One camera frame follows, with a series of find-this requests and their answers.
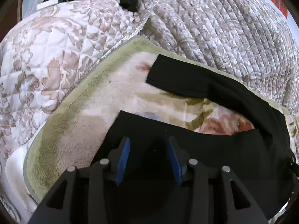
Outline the floral fleece blanket green border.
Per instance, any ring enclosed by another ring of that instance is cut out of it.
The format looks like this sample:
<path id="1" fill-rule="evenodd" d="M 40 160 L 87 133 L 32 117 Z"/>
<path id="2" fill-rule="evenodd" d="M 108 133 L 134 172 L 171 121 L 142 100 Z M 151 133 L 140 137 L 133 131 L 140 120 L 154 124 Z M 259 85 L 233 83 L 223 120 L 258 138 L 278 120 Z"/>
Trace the floral fleece blanket green border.
<path id="1" fill-rule="evenodd" d="M 30 223 L 298 223 L 298 157 L 292 134 L 297 122 L 288 110 L 255 93 L 292 118 L 289 132 L 295 158 L 288 168 L 293 189 L 279 214 L 268 219 L 233 166 L 209 165 L 194 158 L 171 133 L 172 127 L 162 126 L 153 133 L 134 130 L 127 123 L 139 121 L 141 116 L 123 110 L 107 125 L 98 109 L 100 88 L 110 72 L 136 53 L 187 62 L 135 39 L 103 60 L 66 97 L 26 156 L 25 182 L 39 201 Z M 171 136 L 189 154 L 181 186 L 174 179 L 167 154 Z M 123 180 L 116 186 L 108 155 L 123 137 L 130 139 L 130 154 Z"/>

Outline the quilted floral beige comforter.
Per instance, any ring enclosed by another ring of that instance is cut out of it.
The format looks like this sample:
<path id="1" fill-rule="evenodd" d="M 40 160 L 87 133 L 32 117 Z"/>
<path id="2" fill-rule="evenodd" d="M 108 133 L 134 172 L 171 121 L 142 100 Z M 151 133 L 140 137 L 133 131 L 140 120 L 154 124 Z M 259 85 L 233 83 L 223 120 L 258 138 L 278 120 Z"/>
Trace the quilted floral beige comforter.
<path id="1" fill-rule="evenodd" d="M 264 0 L 158 0 L 141 34 L 298 114 L 298 45 Z"/>

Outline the black pants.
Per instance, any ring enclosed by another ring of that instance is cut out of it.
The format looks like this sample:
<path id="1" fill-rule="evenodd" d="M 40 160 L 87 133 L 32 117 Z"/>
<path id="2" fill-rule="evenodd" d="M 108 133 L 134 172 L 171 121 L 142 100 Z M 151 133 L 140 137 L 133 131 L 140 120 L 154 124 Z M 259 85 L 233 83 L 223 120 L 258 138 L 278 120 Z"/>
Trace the black pants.
<path id="1" fill-rule="evenodd" d="M 128 121 L 134 130 L 172 127 L 194 158 L 233 166 L 268 219 L 289 200 L 292 118 L 237 80 L 161 54 L 136 53 L 110 72 L 99 95 L 108 126 L 119 111 L 133 113 L 141 116 Z"/>

